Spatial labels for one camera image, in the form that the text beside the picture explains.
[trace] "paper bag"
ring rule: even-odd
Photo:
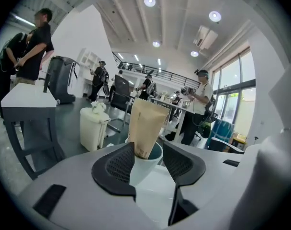
[[[128,140],[134,142],[135,155],[147,159],[169,113],[163,106],[135,99],[129,127]]]

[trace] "cup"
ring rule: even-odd
[[[141,183],[151,173],[162,157],[163,149],[157,142],[155,142],[148,159],[141,159],[135,156],[135,164],[130,175],[130,185],[136,186]]]

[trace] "glass railing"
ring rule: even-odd
[[[143,74],[148,74],[150,71],[153,70],[153,73],[151,74],[153,77],[168,80],[170,82],[184,85],[193,89],[197,89],[200,85],[200,83],[196,80],[185,78],[181,75],[178,75],[169,71],[165,71],[165,70],[159,70],[157,68],[149,67],[146,65],[140,66],[139,64],[135,64],[135,63],[122,62],[114,53],[113,53],[113,56],[115,58],[115,61],[117,62],[118,68],[120,69],[130,70],[130,71],[139,72]]]

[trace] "glass window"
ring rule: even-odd
[[[221,118],[222,112],[223,112],[223,107],[225,103],[225,95],[219,95],[218,100],[216,99],[217,105],[215,109],[215,113],[218,114],[218,119]]]
[[[239,93],[232,93],[232,94],[229,94],[227,98],[223,120],[231,124],[233,123],[233,119],[235,116],[238,96],[239,96]]]
[[[242,82],[255,79],[254,61],[251,51],[241,57]]]
[[[220,71],[214,73],[213,90],[217,90],[219,88],[219,79],[220,79]]]
[[[239,59],[222,69],[220,89],[240,83]]]
[[[256,99],[256,88],[242,90],[234,131],[247,137],[252,123]]]

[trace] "white trash bin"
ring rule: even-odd
[[[111,119],[106,113],[94,114],[92,108],[80,111],[80,143],[88,150],[103,147],[107,123]]]

